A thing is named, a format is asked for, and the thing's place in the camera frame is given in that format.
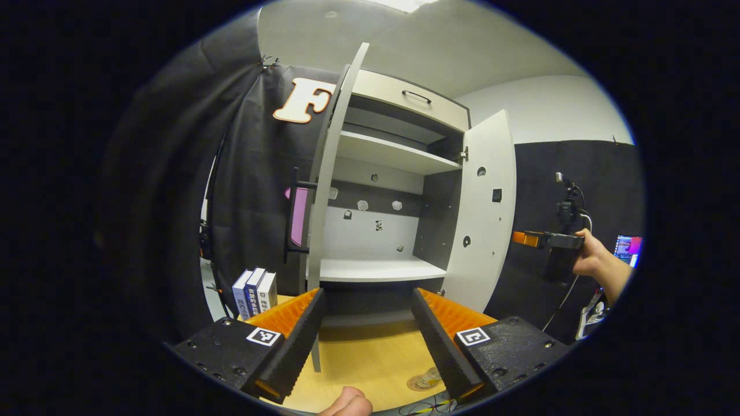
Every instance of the ceiling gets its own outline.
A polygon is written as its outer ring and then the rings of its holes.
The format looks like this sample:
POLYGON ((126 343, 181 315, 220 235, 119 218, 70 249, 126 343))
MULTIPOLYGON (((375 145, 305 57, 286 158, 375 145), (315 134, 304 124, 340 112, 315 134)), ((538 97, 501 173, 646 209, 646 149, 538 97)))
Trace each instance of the ceiling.
POLYGON ((260 12, 258 35, 262 54, 283 65, 335 72, 365 41, 363 68, 452 98, 534 76, 588 76, 538 35, 469 0, 409 14, 365 0, 278 0, 260 12))

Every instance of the white shelf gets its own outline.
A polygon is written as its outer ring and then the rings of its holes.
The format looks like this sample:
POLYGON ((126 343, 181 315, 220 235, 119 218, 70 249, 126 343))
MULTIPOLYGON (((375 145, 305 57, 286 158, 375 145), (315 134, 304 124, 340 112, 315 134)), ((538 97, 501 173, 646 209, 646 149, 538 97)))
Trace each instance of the white shelf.
POLYGON ((394 260, 321 260, 321 281, 397 282, 442 278, 446 271, 419 258, 394 260))
POLYGON ((393 167, 418 175, 432 175, 463 168, 460 164, 422 150, 347 131, 342 131, 340 135, 337 156, 393 167))

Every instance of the open cabinet door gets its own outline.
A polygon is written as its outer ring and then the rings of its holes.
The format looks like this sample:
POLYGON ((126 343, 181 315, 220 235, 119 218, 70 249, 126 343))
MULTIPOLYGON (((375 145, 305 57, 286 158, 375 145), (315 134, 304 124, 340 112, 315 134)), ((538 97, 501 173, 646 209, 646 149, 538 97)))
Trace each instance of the open cabinet door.
MULTIPOLYGON (((326 127, 326 137, 319 138, 316 156, 314 157, 314 169, 311 172, 311 179, 316 178, 317 186, 313 198, 313 204, 309 209, 308 221, 308 243, 309 254, 307 255, 305 266, 301 267, 300 278, 303 279, 303 271, 307 278, 307 289, 313 290, 319 287, 321 276, 321 258, 324 249, 324 224, 326 223, 326 208, 329 206, 329 187, 332 184, 334 175, 334 160, 337 158, 337 147, 339 146, 339 137, 344 125, 344 116, 349 107, 349 98, 352 96, 352 88, 357 80, 357 74, 360 72, 360 66, 368 50, 368 43, 363 42, 357 54, 352 60, 352 64, 344 75, 344 79, 334 89, 336 104, 334 112, 330 115, 329 123, 326 127)), ((314 371, 321 371, 321 360, 319 358, 318 338, 314 341, 311 349, 311 356, 314 364, 314 371)))
POLYGON ((517 198, 517 163, 505 110, 465 132, 460 210, 445 296, 482 312, 499 280, 517 198))

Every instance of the door hinge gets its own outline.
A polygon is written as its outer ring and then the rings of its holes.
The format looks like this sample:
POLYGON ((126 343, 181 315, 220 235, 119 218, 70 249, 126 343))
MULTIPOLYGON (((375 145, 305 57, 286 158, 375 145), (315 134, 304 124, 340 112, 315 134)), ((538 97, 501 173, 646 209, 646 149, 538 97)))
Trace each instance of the door hinge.
POLYGON ((465 159, 465 161, 468 161, 468 156, 469 155, 470 155, 470 153, 468 152, 468 147, 465 146, 465 152, 460 152, 460 154, 458 156, 456 156, 454 158, 454 160, 455 161, 459 161, 460 163, 462 163, 463 162, 463 159, 465 159))

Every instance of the human hand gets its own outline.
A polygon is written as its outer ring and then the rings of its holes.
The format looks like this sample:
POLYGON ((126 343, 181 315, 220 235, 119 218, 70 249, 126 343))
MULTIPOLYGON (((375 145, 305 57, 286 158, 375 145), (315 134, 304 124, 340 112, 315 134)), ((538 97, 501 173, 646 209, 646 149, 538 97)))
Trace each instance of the human hand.
POLYGON ((342 389, 342 394, 334 404, 318 416, 369 416, 371 413, 370 400, 367 400, 359 389, 347 386, 342 389))
POLYGON ((576 235, 584 237, 584 240, 583 248, 581 248, 576 263, 573 265, 573 274, 598 278, 605 267, 605 254, 611 255, 611 253, 588 229, 584 228, 576 232, 576 235))
POLYGON ((632 275, 632 267, 612 255, 601 241, 584 228, 576 235, 584 237, 583 247, 573 265, 573 273, 593 276, 604 288, 606 298, 614 305, 632 275))

